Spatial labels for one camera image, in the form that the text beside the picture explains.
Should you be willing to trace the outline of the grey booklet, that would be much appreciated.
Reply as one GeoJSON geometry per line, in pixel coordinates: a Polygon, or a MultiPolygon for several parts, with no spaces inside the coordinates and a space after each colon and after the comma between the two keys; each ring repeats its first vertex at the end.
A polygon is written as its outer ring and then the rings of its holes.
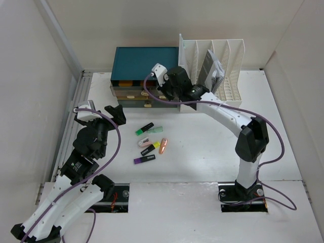
{"type": "Polygon", "coordinates": [[[202,64],[197,84],[209,89],[215,93],[225,79],[225,70],[216,55],[207,50],[204,62],[202,64]]]}

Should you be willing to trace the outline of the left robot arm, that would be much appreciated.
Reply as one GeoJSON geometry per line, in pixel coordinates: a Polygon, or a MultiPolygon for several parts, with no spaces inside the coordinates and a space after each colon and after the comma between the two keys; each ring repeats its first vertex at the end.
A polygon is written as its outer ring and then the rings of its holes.
{"type": "Polygon", "coordinates": [[[96,111],[92,101],[74,109],[74,120],[83,126],[73,151],[60,169],[50,193],[11,234],[21,242],[60,242],[67,228],[100,200],[112,198],[114,182],[103,174],[96,160],[106,155],[108,132],[126,123],[123,107],[106,106],[107,117],[96,111]]]}

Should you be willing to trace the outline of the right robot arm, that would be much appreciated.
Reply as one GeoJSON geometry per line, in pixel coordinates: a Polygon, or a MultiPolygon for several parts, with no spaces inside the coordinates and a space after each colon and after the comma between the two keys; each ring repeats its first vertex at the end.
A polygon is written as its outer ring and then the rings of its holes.
{"type": "Polygon", "coordinates": [[[220,99],[208,88],[193,85],[185,69],[180,66],[167,70],[156,64],[152,72],[158,82],[157,89],[168,100],[186,102],[194,110],[218,121],[237,137],[235,152],[240,162],[234,193],[240,199],[251,196],[261,155],[269,143],[265,120],[258,116],[239,114],[236,110],[221,105],[220,99]]]}

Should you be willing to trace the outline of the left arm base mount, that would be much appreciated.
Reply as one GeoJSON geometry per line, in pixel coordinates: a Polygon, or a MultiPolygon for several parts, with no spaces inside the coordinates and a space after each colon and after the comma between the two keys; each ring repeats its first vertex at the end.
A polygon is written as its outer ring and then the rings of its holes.
{"type": "Polygon", "coordinates": [[[103,186],[103,198],[91,206],[96,213],[127,213],[130,184],[103,186]]]}

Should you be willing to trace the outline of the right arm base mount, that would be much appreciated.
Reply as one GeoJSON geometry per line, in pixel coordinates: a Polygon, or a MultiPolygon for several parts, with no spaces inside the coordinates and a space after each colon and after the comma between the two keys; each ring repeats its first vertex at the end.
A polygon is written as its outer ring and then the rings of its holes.
{"type": "Polygon", "coordinates": [[[236,182],[218,183],[218,200],[222,213],[268,212],[264,190],[259,183],[249,189],[236,182]]]}

